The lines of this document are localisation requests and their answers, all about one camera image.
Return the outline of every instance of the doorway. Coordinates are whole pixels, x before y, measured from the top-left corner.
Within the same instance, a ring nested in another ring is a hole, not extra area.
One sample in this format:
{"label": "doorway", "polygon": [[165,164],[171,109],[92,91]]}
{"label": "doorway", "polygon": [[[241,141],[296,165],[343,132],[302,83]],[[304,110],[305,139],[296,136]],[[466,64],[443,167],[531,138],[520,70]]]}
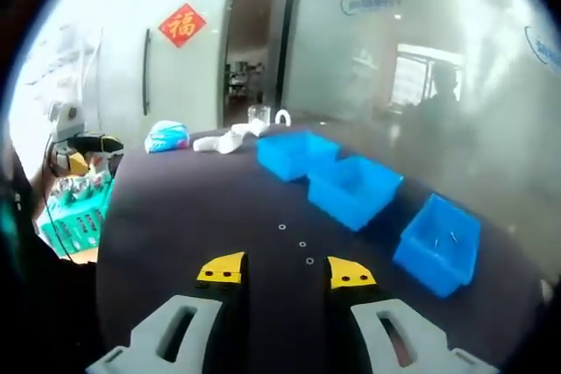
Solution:
{"label": "doorway", "polygon": [[273,0],[232,0],[224,75],[223,126],[247,121],[247,109],[263,101]]}

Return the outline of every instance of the clear glass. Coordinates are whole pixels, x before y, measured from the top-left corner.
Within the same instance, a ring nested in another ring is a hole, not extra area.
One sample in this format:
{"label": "clear glass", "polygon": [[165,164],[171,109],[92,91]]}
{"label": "clear glass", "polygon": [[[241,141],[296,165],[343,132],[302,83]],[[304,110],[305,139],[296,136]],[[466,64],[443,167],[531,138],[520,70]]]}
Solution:
{"label": "clear glass", "polygon": [[556,279],[561,50],[541,2],[293,7],[282,108],[489,218]]}
{"label": "clear glass", "polygon": [[247,123],[253,120],[260,120],[267,126],[271,124],[271,107],[262,104],[252,105],[247,109]]}

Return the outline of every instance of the door handle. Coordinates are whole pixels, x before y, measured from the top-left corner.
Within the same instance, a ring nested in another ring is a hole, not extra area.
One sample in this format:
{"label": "door handle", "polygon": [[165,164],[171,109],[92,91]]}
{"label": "door handle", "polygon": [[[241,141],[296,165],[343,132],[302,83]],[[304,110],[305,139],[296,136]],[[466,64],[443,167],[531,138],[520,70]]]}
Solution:
{"label": "door handle", "polygon": [[148,54],[150,50],[150,28],[146,29],[144,38],[144,57],[142,60],[142,112],[148,115],[150,97],[148,96]]}

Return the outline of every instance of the blue packaging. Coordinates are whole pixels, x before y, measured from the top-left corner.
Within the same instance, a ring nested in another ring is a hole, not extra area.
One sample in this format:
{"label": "blue packaging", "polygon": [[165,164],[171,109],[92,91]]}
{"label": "blue packaging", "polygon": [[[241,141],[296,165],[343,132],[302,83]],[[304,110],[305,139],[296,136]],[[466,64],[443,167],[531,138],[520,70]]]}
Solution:
{"label": "blue packaging", "polygon": [[305,176],[335,160],[341,146],[309,131],[269,136],[257,142],[257,160],[283,181]]}
{"label": "blue packaging", "polygon": [[395,196],[403,176],[355,156],[314,168],[308,200],[352,231],[373,219]]}
{"label": "blue packaging", "polygon": [[433,194],[408,227],[394,262],[440,298],[469,285],[477,262],[480,222]]}
{"label": "blue packaging", "polygon": [[148,153],[186,149],[188,146],[189,134],[185,124],[169,120],[157,122],[144,141]]}

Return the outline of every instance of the cable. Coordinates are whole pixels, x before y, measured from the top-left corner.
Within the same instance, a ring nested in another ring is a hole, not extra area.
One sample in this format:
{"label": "cable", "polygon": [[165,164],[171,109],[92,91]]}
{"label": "cable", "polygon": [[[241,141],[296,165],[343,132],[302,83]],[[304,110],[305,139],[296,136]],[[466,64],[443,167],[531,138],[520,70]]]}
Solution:
{"label": "cable", "polygon": [[50,134],[48,139],[46,140],[45,151],[43,152],[43,162],[41,163],[41,185],[42,185],[41,186],[41,196],[43,196],[43,201],[45,202],[46,214],[49,216],[49,221],[51,222],[51,226],[53,227],[54,234],[56,235],[57,239],[59,240],[60,246],[62,247],[65,254],[67,255],[67,258],[73,263],[74,260],[70,257],[70,253],[68,253],[67,248],[64,246],[64,243],[60,239],[59,230],[58,230],[57,226],[54,224],[53,216],[51,215],[51,211],[49,209],[49,205],[48,205],[47,200],[46,200],[45,163],[48,162],[48,161],[46,161],[46,159],[51,158],[51,157],[47,157],[47,153],[48,153],[48,150],[49,150],[49,144],[51,142],[52,137],[53,137],[53,134]]}

